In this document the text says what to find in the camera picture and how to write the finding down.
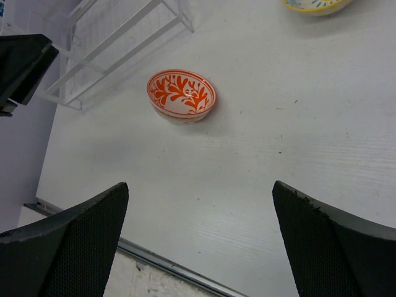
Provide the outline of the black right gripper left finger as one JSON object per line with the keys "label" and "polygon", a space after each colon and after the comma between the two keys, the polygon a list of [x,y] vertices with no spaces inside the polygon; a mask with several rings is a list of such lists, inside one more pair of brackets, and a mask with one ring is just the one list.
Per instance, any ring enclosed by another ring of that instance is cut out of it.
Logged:
{"label": "black right gripper left finger", "polygon": [[1,296],[103,296],[126,215],[126,183],[1,233]]}

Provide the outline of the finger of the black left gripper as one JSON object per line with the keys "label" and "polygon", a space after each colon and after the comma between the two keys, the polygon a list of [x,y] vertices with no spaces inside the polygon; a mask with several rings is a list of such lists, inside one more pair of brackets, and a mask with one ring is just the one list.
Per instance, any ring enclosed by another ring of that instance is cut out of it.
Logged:
{"label": "finger of the black left gripper", "polygon": [[59,54],[42,34],[1,37],[1,116],[27,105]]}

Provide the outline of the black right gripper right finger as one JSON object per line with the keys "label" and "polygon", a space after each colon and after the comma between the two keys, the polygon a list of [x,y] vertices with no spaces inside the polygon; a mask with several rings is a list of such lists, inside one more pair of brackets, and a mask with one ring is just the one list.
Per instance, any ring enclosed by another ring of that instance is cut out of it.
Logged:
{"label": "black right gripper right finger", "polygon": [[272,189],[300,296],[395,296],[395,229],[276,181]]}

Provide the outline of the orange floral bowl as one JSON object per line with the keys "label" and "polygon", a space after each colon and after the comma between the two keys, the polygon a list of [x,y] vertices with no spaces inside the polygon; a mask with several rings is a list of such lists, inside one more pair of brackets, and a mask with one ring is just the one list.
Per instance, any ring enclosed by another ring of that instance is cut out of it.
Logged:
{"label": "orange floral bowl", "polygon": [[216,104],[217,94],[202,76],[186,70],[168,69],[147,82],[154,111],[171,124],[192,124],[204,119]]}

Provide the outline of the yellow teal patterned bowl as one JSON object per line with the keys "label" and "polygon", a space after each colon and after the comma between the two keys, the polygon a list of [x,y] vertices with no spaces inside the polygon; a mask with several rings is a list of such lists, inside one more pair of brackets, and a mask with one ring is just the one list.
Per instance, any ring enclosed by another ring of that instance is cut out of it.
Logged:
{"label": "yellow teal patterned bowl", "polygon": [[327,16],[336,13],[352,0],[283,0],[282,3],[289,9],[310,16]]}

